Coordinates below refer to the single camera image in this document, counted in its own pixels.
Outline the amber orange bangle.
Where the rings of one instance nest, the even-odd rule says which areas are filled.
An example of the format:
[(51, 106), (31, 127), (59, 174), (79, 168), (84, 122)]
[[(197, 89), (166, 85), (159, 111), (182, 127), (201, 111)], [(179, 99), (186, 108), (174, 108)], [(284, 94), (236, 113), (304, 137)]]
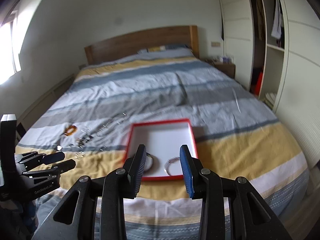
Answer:
[(63, 132), (65, 136), (71, 136), (77, 131), (77, 127), (75, 125), (69, 125)]

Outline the dark brown bangle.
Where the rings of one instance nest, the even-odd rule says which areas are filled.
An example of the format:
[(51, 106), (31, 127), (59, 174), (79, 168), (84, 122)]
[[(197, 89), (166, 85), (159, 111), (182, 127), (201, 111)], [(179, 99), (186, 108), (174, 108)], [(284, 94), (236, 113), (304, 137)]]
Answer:
[(154, 156), (146, 153), (146, 161), (144, 165), (144, 173), (149, 172), (154, 165)]

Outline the red jewelry box tray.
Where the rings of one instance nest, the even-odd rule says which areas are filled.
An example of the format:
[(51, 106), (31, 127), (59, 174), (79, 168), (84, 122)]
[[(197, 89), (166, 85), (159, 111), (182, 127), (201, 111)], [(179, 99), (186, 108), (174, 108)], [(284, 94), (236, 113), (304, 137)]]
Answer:
[(193, 129), (189, 119), (152, 121), (132, 124), (125, 158), (135, 155), (140, 144), (154, 156), (154, 165), (143, 174), (142, 181), (181, 180), (180, 176), (168, 176), (164, 164), (173, 157), (180, 157), (180, 148), (187, 145), (192, 157), (197, 158)]

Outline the striped duvet cover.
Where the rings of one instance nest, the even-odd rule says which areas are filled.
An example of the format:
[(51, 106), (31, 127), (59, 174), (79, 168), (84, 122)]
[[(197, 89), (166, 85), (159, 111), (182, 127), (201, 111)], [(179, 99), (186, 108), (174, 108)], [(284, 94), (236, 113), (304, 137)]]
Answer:
[(60, 188), (36, 201), (39, 222), (81, 176), (106, 176), (141, 144), (144, 180), (124, 202), (128, 239), (197, 239), (202, 202), (186, 192), (182, 145), (219, 176), (248, 179), (281, 220), (307, 189), (298, 143), (234, 79), (189, 49), (138, 53), (82, 70), (18, 143), (17, 153), (60, 150), (76, 161)]

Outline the window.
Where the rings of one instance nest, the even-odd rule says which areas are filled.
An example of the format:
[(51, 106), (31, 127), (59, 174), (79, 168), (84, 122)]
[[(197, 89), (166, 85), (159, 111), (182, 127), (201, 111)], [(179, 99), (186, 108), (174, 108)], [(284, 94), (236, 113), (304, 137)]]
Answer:
[(1, 25), (1, 85), (11, 76), (21, 71), (19, 55), (13, 35), (16, 23), (17, 10), (14, 10)]

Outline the red item in wardrobe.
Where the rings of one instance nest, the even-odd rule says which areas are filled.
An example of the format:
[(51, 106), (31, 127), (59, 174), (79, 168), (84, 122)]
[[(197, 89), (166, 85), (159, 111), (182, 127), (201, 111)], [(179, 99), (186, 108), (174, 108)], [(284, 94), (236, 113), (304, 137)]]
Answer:
[(252, 93), (256, 96), (260, 94), (262, 79), (263, 79), (263, 72), (259, 72), (259, 74), (256, 76), (256, 79), (254, 80), (254, 83), (251, 89)]

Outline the wooden headboard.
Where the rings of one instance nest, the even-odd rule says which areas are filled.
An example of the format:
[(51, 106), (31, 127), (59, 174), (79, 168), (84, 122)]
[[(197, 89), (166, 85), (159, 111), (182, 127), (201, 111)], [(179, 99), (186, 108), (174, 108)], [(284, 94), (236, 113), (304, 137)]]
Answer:
[(167, 44), (185, 44), (196, 58), (200, 57), (196, 25), (177, 25), (140, 30), (108, 38), (84, 48), (90, 65), (114, 61), (137, 51)]

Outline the wooden nightstand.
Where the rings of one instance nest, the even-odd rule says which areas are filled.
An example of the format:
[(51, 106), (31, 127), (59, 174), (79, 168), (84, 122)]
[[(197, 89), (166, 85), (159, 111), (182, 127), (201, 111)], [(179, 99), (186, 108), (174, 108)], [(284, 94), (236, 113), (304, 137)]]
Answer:
[(223, 63), (218, 62), (210, 58), (204, 58), (202, 61), (210, 64), (211, 66), (215, 67), (219, 71), (223, 72), (230, 78), (235, 78), (235, 71), (236, 71), (236, 65), (233, 63)]

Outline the grey pillow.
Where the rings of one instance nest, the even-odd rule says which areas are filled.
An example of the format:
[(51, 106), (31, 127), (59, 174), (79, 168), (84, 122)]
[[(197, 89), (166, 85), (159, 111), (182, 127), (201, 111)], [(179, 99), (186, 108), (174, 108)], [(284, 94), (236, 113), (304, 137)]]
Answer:
[(150, 59), (194, 57), (192, 50), (185, 44), (167, 44), (157, 47), (144, 48), (137, 54)]

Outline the hanging shirt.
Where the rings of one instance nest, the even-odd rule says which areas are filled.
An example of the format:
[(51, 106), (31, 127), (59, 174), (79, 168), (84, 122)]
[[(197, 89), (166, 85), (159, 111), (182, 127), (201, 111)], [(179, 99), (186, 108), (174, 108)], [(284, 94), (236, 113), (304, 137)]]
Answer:
[(280, 0), (275, 1), (275, 8), (274, 8), (274, 19), (273, 19), (273, 25), (272, 25), (272, 31), (271, 31), (271, 36), (276, 39), (281, 38), (281, 25), (283, 23), (281, 15), (281, 5), (280, 5)]

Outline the white wardrobe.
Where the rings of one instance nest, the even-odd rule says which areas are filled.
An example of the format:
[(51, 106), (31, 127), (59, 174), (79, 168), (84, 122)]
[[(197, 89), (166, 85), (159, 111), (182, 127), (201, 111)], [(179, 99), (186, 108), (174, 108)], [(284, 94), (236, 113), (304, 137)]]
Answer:
[(264, 56), (260, 99), (275, 94), (273, 111), (300, 144), (308, 166), (319, 163), (319, 18), (307, 0), (280, 0), (281, 38), (271, 36), (276, 0), (220, 0), (225, 54), (236, 80), (253, 82), (255, 49)]

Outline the low white wall cabinet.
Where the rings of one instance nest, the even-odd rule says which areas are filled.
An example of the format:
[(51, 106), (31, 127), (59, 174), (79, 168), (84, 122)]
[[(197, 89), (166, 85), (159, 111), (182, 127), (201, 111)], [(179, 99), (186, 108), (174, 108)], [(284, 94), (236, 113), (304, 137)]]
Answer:
[(69, 89), (74, 81), (74, 75), (69, 75), (33, 102), (18, 118), (27, 131), (39, 118)]

